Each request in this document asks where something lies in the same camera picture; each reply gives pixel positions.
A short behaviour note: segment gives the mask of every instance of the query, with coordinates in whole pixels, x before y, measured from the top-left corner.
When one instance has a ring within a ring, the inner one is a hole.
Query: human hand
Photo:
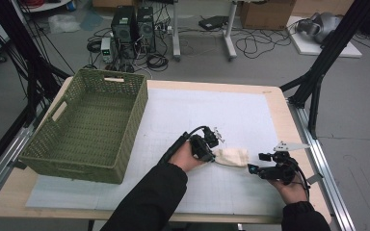
[[[307,196],[305,194],[303,184],[297,174],[289,185],[284,185],[283,182],[278,180],[268,181],[277,189],[286,205],[297,203],[300,201],[307,201]]]
[[[204,162],[196,159],[192,154],[192,147],[189,141],[182,144],[181,147],[171,156],[169,163],[181,167],[187,172],[194,167],[202,165]]]

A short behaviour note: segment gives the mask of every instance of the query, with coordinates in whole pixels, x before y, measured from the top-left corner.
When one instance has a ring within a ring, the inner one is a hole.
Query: cardboard box
[[[314,13],[329,12],[345,15],[354,0],[297,0],[292,15],[310,17]]]
[[[296,0],[269,0],[264,4],[244,3],[240,19],[243,28],[284,30]]]
[[[137,0],[92,0],[96,8],[116,8],[117,6],[137,6]]]

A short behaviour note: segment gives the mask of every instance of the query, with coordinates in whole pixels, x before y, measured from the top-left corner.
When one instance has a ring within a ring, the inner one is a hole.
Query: black jacket
[[[188,177],[172,164],[158,165],[134,187],[101,229],[102,231],[159,231],[186,192]],[[282,230],[330,230],[324,217],[308,202],[283,209]]]

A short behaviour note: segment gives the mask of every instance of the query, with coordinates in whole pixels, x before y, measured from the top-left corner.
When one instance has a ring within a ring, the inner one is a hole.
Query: forearm
[[[302,201],[284,207],[281,229],[283,231],[325,231],[330,230],[330,227],[309,202]]]
[[[154,167],[101,230],[161,230],[185,194],[187,180],[185,172],[175,165]]]

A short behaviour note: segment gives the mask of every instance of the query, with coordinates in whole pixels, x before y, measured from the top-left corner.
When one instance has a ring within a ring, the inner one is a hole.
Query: computer tower
[[[137,23],[141,39],[142,52],[154,53],[155,32],[154,32],[154,12],[151,7],[141,7],[137,12]]]
[[[117,6],[111,28],[116,44],[135,42],[139,34],[134,7]]]

